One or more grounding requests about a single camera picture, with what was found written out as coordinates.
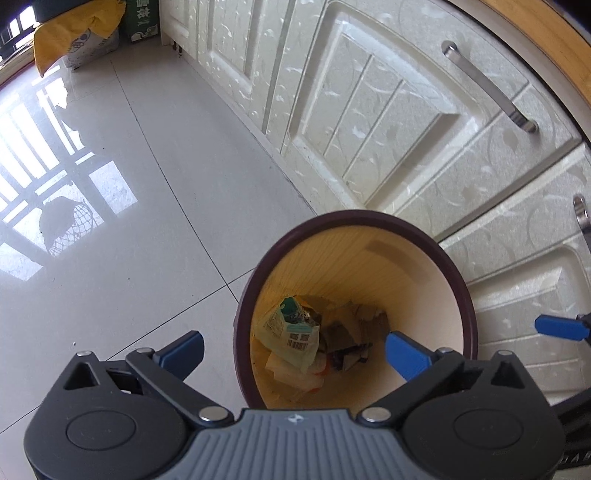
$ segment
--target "green box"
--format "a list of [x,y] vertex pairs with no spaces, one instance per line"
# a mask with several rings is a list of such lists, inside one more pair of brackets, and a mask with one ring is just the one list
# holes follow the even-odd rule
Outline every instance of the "green box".
[[159,23],[158,0],[127,0],[124,30],[132,42],[158,35]]

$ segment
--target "blue pad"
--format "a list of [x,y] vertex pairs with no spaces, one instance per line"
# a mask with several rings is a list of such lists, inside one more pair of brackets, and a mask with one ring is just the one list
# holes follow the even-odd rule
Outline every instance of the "blue pad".
[[386,360],[410,381],[433,364],[434,353],[403,333],[392,332],[386,338]]
[[203,361],[205,343],[201,333],[191,330],[156,352],[154,361],[179,380],[184,380]]
[[587,339],[591,333],[589,327],[579,320],[551,317],[549,315],[540,315],[537,317],[535,320],[535,329],[543,335],[576,341]]

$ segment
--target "red edge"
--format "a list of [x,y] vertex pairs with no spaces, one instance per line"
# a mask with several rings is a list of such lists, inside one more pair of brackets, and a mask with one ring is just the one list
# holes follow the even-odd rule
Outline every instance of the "red edge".
[[452,288],[460,310],[464,356],[477,358],[478,330],[472,299],[460,272],[443,249],[414,225],[386,213],[371,210],[331,212],[302,223],[277,241],[256,266],[242,293],[234,319],[234,364],[240,389],[250,408],[266,408],[252,372],[249,341],[252,314],[262,286],[277,263],[299,243],[324,230],[349,225],[372,226],[395,233],[414,243],[435,262]]

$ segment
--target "gray ribbed panel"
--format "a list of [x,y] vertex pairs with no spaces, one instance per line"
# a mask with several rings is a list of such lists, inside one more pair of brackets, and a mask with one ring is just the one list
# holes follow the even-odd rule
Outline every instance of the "gray ribbed panel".
[[[290,421],[299,415],[296,423]],[[346,410],[247,410],[225,429],[197,435],[162,480],[433,480],[385,429]]]

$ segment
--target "wooden countertop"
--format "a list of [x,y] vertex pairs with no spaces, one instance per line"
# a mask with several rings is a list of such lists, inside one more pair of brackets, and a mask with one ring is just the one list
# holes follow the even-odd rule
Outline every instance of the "wooden countertop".
[[591,46],[543,0],[480,0],[521,30],[591,106]]

